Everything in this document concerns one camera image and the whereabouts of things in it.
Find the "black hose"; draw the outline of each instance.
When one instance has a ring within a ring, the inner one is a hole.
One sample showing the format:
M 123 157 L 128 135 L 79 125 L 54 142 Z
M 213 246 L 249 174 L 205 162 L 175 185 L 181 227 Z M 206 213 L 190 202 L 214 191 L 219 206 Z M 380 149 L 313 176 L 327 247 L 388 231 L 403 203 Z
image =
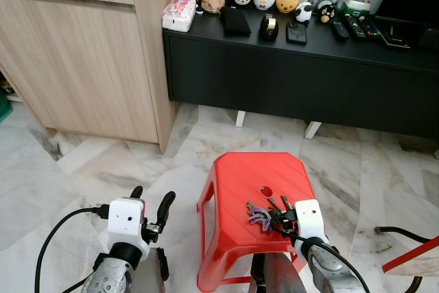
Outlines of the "black hose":
M 425 244 L 426 242 L 431 240 L 428 238 L 418 236 L 417 234 L 411 233 L 405 229 L 398 228 L 397 226 L 377 226 L 377 227 L 375 227 L 375 232 L 376 233 L 399 233 L 400 235 L 404 235 L 406 237 L 409 237 L 409 238 L 416 240 L 417 242 L 420 242 L 422 244 Z
M 50 240 L 52 239 L 52 237 L 55 235 L 56 231 L 62 226 L 62 224 L 64 222 L 66 222 L 69 218 L 71 218 L 72 216 L 76 215 L 76 214 L 80 214 L 80 213 L 88 213 L 88 212 L 93 212 L 92 208 L 88 208 L 88 209 L 78 209 L 76 211 L 71 212 L 70 214 L 67 214 L 66 216 L 64 216 L 61 221 L 59 221 L 57 223 L 57 225 L 55 226 L 55 228 L 52 229 L 52 231 L 50 232 L 50 234 L 47 236 L 43 246 L 41 247 L 41 251 L 40 254 L 38 256 L 38 261 L 36 262 L 36 271 L 35 271 L 35 293 L 40 293 L 40 275 L 41 275 L 41 263 L 43 262 L 43 257 L 44 257 L 44 253 L 46 251 L 47 245 L 49 245 Z
M 415 277 L 413 278 L 413 281 L 412 281 L 412 283 L 410 284 L 409 288 L 408 288 L 407 291 L 405 291 L 404 293 L 415 293 L 415 292 L 418 290 L 419 285 L 420 285 L 420 282 L 421 282 L 422 280 L 423 280 L 422 277 L 415 276 Z
M 76 290 L 78 287 L 83 286 L 85 281 L 87 280 L 87 278 L 89 278 L 90 276 L 91 276 L 91 274 L 89 274 L 87 277 L 85 277 L 81 281 L 78 281 L 75 285 L 69 287 L 67 290 L 62 291 L 62 293 L 70 293 L 70 292 Z
M 413 240 L 416 240 L 417 242 L 420 242 L 421 244 L 425 244 L 431 240 L 431 239 L 428 239 L 425 237 L 418 236 L 417 234 L 411 233 L 410 231 L 407 231 L 405 229 L 398 228 L 397 226 L 377 226 L 377 227 L 375 227 L 375 232 L 376 233 L 399 233 L 400 235 L 409 237 Z M 405 293 L 415 293 L 418 290 L 418 288 L 420 286 L 420 282 L 422 280 L 423 280 L 422 277 L 415 276 L 413 278 L 413 281 L 410 284 L 409 288 L 405 291 Z

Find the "stool leg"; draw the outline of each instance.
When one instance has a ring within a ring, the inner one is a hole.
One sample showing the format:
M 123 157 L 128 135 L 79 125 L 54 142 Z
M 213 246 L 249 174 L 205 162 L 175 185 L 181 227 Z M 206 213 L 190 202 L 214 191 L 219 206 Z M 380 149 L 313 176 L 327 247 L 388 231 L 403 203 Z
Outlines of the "stool leg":
M 297 273 L 299 273 L 307 265 L 307 262 L 302 260 L 296 253 L 292 255 L 292 263 Z
M 219 239 L 213 234 L 212 242 L 198 270 L 197 285 L 202 292 L 213 292 L 227 275 L 230 255 L 218 246 Z
M 202 205 L 205 202 L 208 202 L 213 196 L 213 181 L 209 178 L 209 180 L 207 182 L 209 182 L 209 183 L 205 184 L 203 191 L 201 193 L 200 199 L 198 200 L 197 212 L 199 212 Z

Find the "tissue box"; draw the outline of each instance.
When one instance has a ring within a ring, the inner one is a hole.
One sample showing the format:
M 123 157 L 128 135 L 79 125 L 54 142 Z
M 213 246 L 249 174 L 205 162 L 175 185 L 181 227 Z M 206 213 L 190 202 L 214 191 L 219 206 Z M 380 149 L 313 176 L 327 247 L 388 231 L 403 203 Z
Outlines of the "tissue box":
M 162 27 L 188 32 L 195 15 L 195 0 L 171 0 L 162 12 Z

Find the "black tv console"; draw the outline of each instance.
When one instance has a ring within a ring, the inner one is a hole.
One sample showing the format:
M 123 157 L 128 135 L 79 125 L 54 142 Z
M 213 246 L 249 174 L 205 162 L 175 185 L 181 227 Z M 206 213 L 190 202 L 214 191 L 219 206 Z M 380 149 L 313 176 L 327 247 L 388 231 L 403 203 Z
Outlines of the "black tv console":
M 315 17 L 306 45 L 286 41 L 292 15 L 270 11 L 275 41 L 258 38 L 265 12 L 246 11 L 250 36 L 226 35 L 217 15 L 196 15 L 187 33 L 163 30 L 171 100 L 438 137 L 434 52 L 338 41 Z

